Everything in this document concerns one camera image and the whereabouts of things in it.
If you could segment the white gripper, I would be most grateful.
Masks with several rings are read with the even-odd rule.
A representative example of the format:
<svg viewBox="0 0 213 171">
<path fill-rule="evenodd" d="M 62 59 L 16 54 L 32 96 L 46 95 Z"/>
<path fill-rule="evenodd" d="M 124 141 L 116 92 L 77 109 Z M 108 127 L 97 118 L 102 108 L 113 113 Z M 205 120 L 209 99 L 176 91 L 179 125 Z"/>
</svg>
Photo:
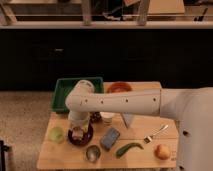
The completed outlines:
<svg viewBox="0 0 213 171">
<path fill-rule="evenodd" d="M 84 132 L 88 131 L 90 114 L 83 112 L 70 111 L 68 114 L 69 129 L 73 130 L 76 127 L 81 128 Z"/>
</svg>

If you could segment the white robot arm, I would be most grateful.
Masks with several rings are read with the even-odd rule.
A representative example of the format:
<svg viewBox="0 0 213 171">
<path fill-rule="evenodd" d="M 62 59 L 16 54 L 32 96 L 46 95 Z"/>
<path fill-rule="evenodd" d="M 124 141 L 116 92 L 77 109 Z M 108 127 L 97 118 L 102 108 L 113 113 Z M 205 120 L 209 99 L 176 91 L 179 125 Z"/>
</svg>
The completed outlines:
<svg viewBox="0 0 213 171">
<path fill-rule="evenodd" d="M 179 122 L 176 171 L 213 171 L 213 87 L 96 93 L 80 80 L 65 104 L 78 123 L 89 112 L 158 116 Z"/>
</svg>

